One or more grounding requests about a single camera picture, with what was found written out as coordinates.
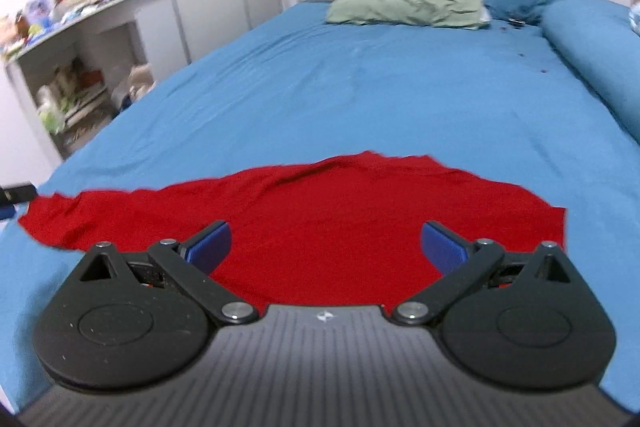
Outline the red knit sweater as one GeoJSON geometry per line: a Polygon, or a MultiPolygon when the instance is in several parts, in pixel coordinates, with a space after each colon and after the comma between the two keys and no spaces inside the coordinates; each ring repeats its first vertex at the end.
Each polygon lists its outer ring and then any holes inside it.
{"type": "Polygon", "coordinates": [[[35,199],[20,223],[50,247],[86,251],[109,241],[145,251],[217,220],[229,225],[231,251],[212,277],[256,308],[392,309],[440,277],[421,251],[424,223],[532,251],[546,239],[562,242],[565,211],[431,157],[363,152],[158,190],[54,193],[35,199]]]}

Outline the white desk shelf unit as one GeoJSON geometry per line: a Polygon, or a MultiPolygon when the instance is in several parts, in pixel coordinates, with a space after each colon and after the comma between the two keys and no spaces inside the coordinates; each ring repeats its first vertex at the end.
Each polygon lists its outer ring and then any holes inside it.
{"type": "Polygon", "coordinates": [[[81,65],[99,72],[103,90],[113,93],[136,66],[148,66],[162,81],[189,64],[175,0],[113,0],[48,32],[1,72],[26,119],[30,141],[47,162],[60,165],[65,154],[37,115],[36,94],[58,69],[81,65]]]}

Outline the white bag on floor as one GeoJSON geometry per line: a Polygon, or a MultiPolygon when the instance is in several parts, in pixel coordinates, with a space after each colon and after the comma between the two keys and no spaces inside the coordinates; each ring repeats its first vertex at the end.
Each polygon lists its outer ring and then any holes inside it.
{"type": "Polygon", "coordinates": [[[130,69],[128,76],[114,88],[112,102],[118,110],[125,110],[131,104],[141,100],[155,86],[156,82],[149,64],[134,66],[130,69]]]}

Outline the blue bed sheet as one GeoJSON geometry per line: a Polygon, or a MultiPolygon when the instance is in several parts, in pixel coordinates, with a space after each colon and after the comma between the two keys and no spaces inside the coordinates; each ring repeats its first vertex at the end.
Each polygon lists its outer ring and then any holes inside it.
{"type": "Polygon", "coordinates": [[[164,80],[43,191],[160,188],[364,150],[428,155],[567,211],[617,334],[603,388],[639,405],[639,145],[537,27],[329,25],[301,3],[164,80]]]}

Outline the blue rolled duvet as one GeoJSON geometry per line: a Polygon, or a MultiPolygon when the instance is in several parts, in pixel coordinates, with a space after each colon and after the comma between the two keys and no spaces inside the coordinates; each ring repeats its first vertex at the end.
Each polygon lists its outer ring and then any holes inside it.
{"type": "Polygon", "coordinates": [[[618,122],[639,138],[639,35],[629,9],[608,0],[561,0],[540,27],[565,61],[602,98],[618,122]]]}

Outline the green pillow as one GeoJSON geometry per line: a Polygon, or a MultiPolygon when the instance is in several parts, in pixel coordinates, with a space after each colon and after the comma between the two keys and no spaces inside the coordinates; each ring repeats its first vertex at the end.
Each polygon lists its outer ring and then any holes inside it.
{"type": "Polygon", "coordinates": [[[326,22],[480,29],[491,15],[483,0],[332,0],[326,22]]]}

